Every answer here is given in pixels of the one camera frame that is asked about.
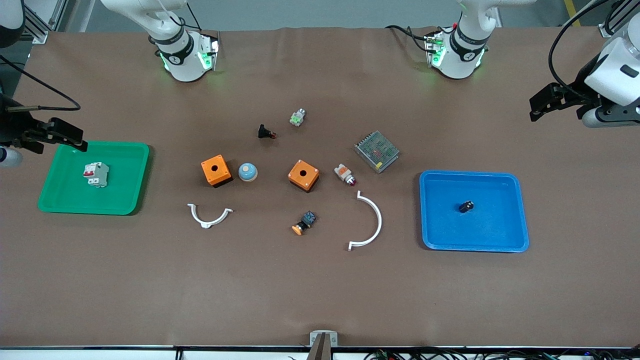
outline blue cap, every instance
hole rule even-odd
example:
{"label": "blue cap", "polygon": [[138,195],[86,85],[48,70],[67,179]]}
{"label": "blue cap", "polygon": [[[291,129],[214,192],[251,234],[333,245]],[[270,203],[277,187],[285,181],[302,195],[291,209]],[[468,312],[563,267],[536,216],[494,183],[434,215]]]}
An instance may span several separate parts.
{"label": "blue cap", "polygon": [[244,163],[240,165],[238,176],[242,181],[253,181],[258,176],[258,169],[256,169],[255,166],[251,163]]}

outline brown table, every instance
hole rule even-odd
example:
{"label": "brown table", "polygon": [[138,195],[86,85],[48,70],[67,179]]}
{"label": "brown table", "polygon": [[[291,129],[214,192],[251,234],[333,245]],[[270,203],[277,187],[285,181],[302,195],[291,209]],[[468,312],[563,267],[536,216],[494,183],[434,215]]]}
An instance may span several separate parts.
{"label": "brown table", "polygon": [[[51,34],[27,70],[83,106],[55,115],[88,140],[149,144],[152,166],[127,217],[40,212],[55,147],[0,173],[0,344],[292,345],[322,328],[343,345],[635,345],[640,128],[588,129],[572,110],[529,121],[556,33],[498,29],[461,81],[391,30],[224,33],[220,71],[195,83],[174,81],[144,33]],[[559,73],[569,81],[601,44],[595,28],[570,29]],[[15,98],[64,104],[28,79]],[[280,138],[257,139],[260,123]],[[380,175],[353,151],[375,130],[402,152]],[[234,171],[256,164],[257,180],[211,188],[200,162],[219,153]],[[309,194],[286,178],[299,158],[321,171]],[[375,216],[339,163],[384,218],[353,252]],[[529,250],[425,249],[427,169],[516,175]],[[236,212],[205,230],[188,202],[204,219]],[[319,220],[298,237],[309,209]]]}

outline white plastic arc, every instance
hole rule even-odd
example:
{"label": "white plastic arc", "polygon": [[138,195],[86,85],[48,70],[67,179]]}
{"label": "white plastic arc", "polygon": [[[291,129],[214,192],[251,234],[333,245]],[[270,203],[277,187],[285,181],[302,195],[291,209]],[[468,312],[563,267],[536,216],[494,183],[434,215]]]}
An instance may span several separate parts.
{"label": "white plastic arc", "polygon": [[373,208],[373,211],[376,212],[376,216],[378,217],[378,228],[376,230],[376,233],[373,234],[373,236],[371,236],[370,238],[366,239],[365,241],[350,241],[349,242],[349,249],[348,249],[349,251],[351,251],[353,249],[353,247],[364,246],[364,245],[367,245],[368,243],[372,242],[375,238],[378,237],[378,234],[380,234],[380,229],[382,229],[382,214],[380,213],[380,209],[378,209],[377,205],[375,205],[375,203],[373,203],[373,201],[367,199],[366,197],[361,196],[360,195],[360,190],[358,190],[358,196],[356,197],[356,199],[366,202],[367,204],[369,204]]}
{"label": "white plastic arc", "polygon": [[200,223],[200,226],[202,226],[203,229],[208,229],[208,228],[212,227],[213,225],[220,224],[222,222],[222,220],[224,220],[229,213],[233,213],[234,212],[231,209],[225,209],[224,212],[222,213],[222,215],[220,215],[219,218],[217,218],[216,220],[210,221],[210,222],[206,222],[206,221],[202,221],[202,220],[200,220],[200,218],[198,218],[198,214],[196,213],[196,205],[187,204],[187,206],[189,206],[191,208],[191,216],[193,216],[193,218],[196,219],[196,221]]}

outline orange box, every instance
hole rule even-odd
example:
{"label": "orange box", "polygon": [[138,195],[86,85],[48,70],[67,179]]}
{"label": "orange box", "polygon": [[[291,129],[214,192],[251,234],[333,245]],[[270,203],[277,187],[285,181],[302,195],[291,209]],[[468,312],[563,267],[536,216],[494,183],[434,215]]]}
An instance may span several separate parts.
{"label": "orange box", "polygon": [[231,171],[227,167],[227,162],[222,155],[214,156],[209,160],[202,162],[202,171],[207,178],[207,182],[217,188],[222,186],[234,178],[231,176]]}
{"label": "orange box", "polygon": [[298,188],[310,192],[319,176],[320,171],[318,169],[302,160],[298,160],[289,172],[289,181]]}

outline gray floor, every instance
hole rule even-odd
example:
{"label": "gray floor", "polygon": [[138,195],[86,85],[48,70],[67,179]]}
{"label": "gray floor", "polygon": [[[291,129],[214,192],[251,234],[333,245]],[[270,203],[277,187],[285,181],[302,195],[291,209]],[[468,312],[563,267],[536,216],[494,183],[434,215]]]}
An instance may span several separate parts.
{"label": "gray floor", "polygon": [[[587,1],[574,0],[576,10]],[[86,7],[88,3],[87,0],[76,0],[74,9]],[[220,31],[333,26],[383,28],[391,24],[419,28],[448,26],[460,16],[460,7],[455,0],[190,0],[189,3],[204,29]],[[582,25],[598,24],[609,7],[605,4],[585,15]],[[194,23],[186,9],[176,13],[188,24]],[[505,27],[558,26],[568,19],[563,0],[538,0],[525,7],[503,7],[500,13]],[[143,31],[133,21],[107,10],[100,0],[95,1],[90,17],[70,19],[68,27],[71,31],[86,27],[89,32]],[[30,49],[31,44],[25,41],[0,50],[0,54],[12,61],[25,62]],[[7,65],[0,65],[0,80],[7,94],[13,93],[18,79],[17,72]]]}

